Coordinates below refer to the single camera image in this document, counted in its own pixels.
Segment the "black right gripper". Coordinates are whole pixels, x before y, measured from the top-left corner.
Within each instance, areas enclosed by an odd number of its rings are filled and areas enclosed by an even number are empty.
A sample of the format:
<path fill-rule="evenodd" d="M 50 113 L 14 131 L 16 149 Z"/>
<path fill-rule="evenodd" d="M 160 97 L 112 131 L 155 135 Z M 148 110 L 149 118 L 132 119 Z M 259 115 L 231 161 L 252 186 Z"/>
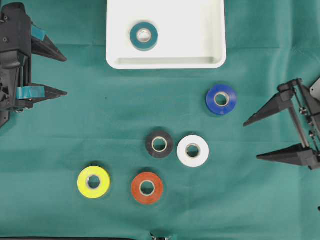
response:
<path fill-rule="evenodd" d="M 290 116 L 298 135 L 300 144 L 257 155 L 259 160 L 285 163 L 297 166 L 307 166 L 310 170 L 320 168 L 320 101 L 310 94 L 310 87 L 303 84 L 301 78 L 290 80 L 280 84 L 276 93 L 258 112 L 254 113 L 243 123 L 246 127 L 261 121 L 284 110 L 289 110 Z M 295 96 L 298 104 L 298 112 L 305 118 L 308 125 L 308 136 L 312 145 L 308 142 L 305 132 L 299 122 L 294 109 L 292 98 Z"/>

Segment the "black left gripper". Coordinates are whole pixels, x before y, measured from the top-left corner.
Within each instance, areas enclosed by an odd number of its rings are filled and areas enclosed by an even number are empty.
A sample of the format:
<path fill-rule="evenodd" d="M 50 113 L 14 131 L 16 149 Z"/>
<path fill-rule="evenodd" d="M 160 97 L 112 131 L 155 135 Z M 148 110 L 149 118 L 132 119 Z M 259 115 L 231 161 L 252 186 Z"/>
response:
<path fill-rule="evenodd" d="M 68 93 L 42 84 L 30 84 L 31 53 L 60 62 L 67 58 L 35 26 L 25 5 L 13 2 L 0 10 L 0 125 L 9 121 L 10 112 L 33 108 L 34 104 L 64 97 Z"/>

